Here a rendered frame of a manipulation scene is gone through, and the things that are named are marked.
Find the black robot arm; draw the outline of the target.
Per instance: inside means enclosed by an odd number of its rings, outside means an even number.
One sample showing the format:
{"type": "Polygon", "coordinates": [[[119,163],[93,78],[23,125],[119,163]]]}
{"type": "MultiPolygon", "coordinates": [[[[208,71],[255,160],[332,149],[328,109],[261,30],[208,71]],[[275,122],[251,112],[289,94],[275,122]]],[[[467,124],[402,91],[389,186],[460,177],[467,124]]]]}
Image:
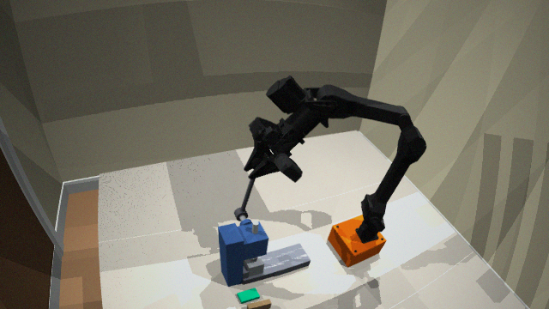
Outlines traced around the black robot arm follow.
{"type": "MultiPolygon", "coordinates": [[[[364,220],[355,229],[363,244],[379,239],[378,232],[385,229],[383,216],[387,202],[410,164],[418,161],[426,150],[425,139],[413,125],[405,107],[358,97],[333,85],[303,90],[292,76],[276,81],[268,89],[266,96],[284,113],[292,113],[289,118],[306,135],[320,123],[328,128],[329,118],[344,119],[353,116],[399,126],[401,134],[396,157],[376,192],[366,194],[361,202],[364,220]]],[[[289,131],[281,128],[283,124],[282,121],[275,124],[264,118],[256,118],[250,131],[255,140],[270,144],[276,151],[288,137],[289,131]]]]}

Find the green flat block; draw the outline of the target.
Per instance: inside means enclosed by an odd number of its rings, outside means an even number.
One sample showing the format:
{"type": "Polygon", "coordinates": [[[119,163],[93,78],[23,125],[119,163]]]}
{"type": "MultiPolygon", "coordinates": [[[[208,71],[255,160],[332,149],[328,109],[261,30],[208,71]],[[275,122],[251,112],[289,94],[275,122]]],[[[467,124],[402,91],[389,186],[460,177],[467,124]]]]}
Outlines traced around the green flat block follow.
{"type": "Polygon", "coordinates": [[[260,299],[260,295],[256,291],[256,288],[251,288],[249,290],[245,290],[244,292],[238,293],[238,298],[243,304],[246,302],[250,302],[251,300],[260,299]]]}

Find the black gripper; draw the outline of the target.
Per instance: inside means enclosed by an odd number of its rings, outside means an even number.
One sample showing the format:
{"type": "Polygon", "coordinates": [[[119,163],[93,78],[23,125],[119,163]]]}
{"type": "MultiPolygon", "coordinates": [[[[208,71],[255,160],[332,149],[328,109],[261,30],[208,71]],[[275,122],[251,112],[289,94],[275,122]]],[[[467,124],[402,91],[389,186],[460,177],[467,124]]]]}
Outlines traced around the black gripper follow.
{"type": "Polygon", "coordinates": [[[256,179],[277,172],[282,172],[294,183],[301,179],[303,172],[296,162],[290,158],[292,155],[290,151],[299,142],[303,145],[305,143],[304,138],[306,135],[290,118],[287,118],[286,120],[281,118],[279,121],[284,123],[281,127],[282,130],[287,129],[289,131],[287,134],[288,137],[276,151],[272,149],[270,144],[262,141],[259,142],[253,138],[254,148],[244,170],[248,172],[252,169],[251,162],[255,158],[261,158],[262,162],[250,173],[248,176],[249,179],[256,179]]]}

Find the blue arbor press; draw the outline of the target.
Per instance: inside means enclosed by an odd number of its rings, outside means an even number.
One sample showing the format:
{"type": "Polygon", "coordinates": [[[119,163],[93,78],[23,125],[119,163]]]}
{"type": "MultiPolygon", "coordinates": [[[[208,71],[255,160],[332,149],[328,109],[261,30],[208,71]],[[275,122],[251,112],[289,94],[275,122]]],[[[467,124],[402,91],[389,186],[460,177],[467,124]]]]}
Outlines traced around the blue arbor press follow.
{"type": "Polygon", "coordinates": [[[267,253],[268,236],[261,222],[252,223],[251,219],[246,219],[248,214],[245,207],[254,182],[255,179],[250,179],[243,204],[234,212],[237,220],[241,221],[240,226],[232,223],[218,227],[220,269],[228,287],[280,276],[309,266],[311,262],[300,243],[267,253]],[[263,273],[249,277],[244,260],[256,261],[258,257],[264,263],[263,273]]]}

